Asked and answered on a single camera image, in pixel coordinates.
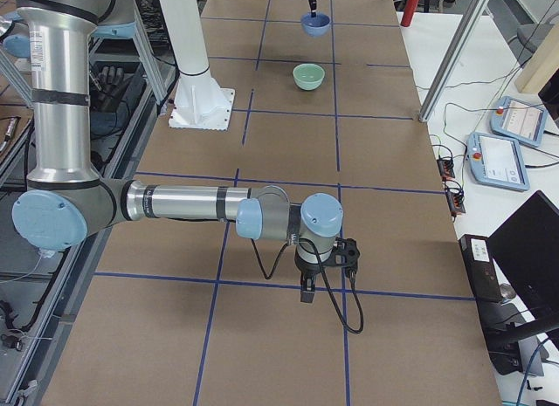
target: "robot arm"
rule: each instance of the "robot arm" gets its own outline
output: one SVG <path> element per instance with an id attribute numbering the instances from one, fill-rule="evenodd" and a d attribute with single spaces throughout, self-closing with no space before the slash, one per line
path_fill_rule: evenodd
<path id="1" fill-rule="evenodd" d="M 196 17 L 189 20 L 199 25 L 193 1 Z M 241 237 L 297 244 L 302 301 L 312 301 L 323 266 L 355 275 L 359 252 L 355 241 L 336 237 L 343 213 L 331 196 L 315 194 L 298 204 L 277 187 L 157 186 L 101 178 L 90 162 L 88 41 L 100 27 L 122 30 L 133 23 L 134 0 L 17 0 L 17 7 L 30 31 L 37 167 L 12 218 L 30 243 L 61 251 L 106 227 L 144 217 L 230 221 Z M 191 31 L 200 37 L 195 59 L 203 70 L 185 73 L 198 67 L 183 55 L 177 62 L 181 75 L 200 88 L 204 79 L 213 79 L 198 28 Z M 180 32 L 176 26 L 169 31 L 171 40 L 173 31 Z"/>

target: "white desk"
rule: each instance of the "white desk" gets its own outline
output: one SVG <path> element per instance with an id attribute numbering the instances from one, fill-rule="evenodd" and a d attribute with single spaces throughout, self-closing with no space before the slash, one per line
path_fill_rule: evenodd
<path id="1" fill-rule="evenodd" d="M 460 15 L 416 13 L 411 26 L 401 28 L 417 86 L 429 87 L 431 85 L 460 19 Z M 467 44 L 448 86 L 462 82 L 497 79 L 509 73 L 515 64 L 514 55 L 493 20 L 484 16 Z M 503 80 L 498 80 L 489 85 L 477 84 L 445 89 L 442 99 L 429 119 L 429 132 L 439 136 L 443 144 L 449 147 L 454 155 L 463 154 L 464 147 L 443 134 L 445 104 L 452 102 L 468 109 L 493 107 L 490 106 L 493 104 L 491 99 L 502 85 Z M 418 89 L 418 92 L 420 99 L 423 100 L 427 92 L 422 89 Z M 518 93 L 514 81 L 511 81 L 504 94 L 527 102 L 540 103 L 536 95 Z M 449 106 L 446 114 L 446 130 L 465 141 L 480 118 L 482 120 L 477 130 L 489 132 L 488 117 L 489 112 L 468 113 L 457 107 Z M 558 131 L 551 119 L 548 119 L 546 128 L 550 131 Z M 559 138 L 545 134 L 540 148 L 559 155 Z M 546 164 L 553 161 L 553 159 L 527 148 L 522 148 L 522 155 L 526 164 Z M 454 169 L 459 181 L 461 168 L 462 159 L 455 159 Z M 528 192 L 515 192 L 479 185 L 474 182 L 467 164 L 463 171 L 466 214 L 459 216 L 456 220 L 457 237 L 461 237 L 465 233 L 489 236 L 537 189 L 543 190 L 555 205 L 559 205 L 559 167 L 529 170 L 531 188 Z M 502 274 L 499 278 L 501 281 L 505 281 Z M 521 301 L 516 300 L 515 303 L 518 303 L 519 310 L 525 309 Z M 551 359 L 556 361 L 559 358 L 559 353 L 551 343 L 547 343 L 545 348 L 551 353 Z M 524 390 L 523 403 L 535 405 L 535 399 L 546 399 L 559 403 L 559 368 L 544 365 L 544 372 L 546 376 L 543 378 L 529 379 L 532 385 L 543 386 L 544 389 L 537 392 Z M 520 373 L 504 377 L 496 373 L 495 375 L 502 399 L 516 401 L 521 383 Z"/>

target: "computer monitor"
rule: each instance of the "computer monitor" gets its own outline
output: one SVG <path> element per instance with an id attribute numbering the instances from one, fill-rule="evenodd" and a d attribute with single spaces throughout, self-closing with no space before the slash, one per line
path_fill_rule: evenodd
<path id="1" fill-rule="evenodd" d="M 559 209 L 536 191 L 487 240 L 493 259 L 535 321 L 503 340 L 547 332 L 559 348 Z"/>

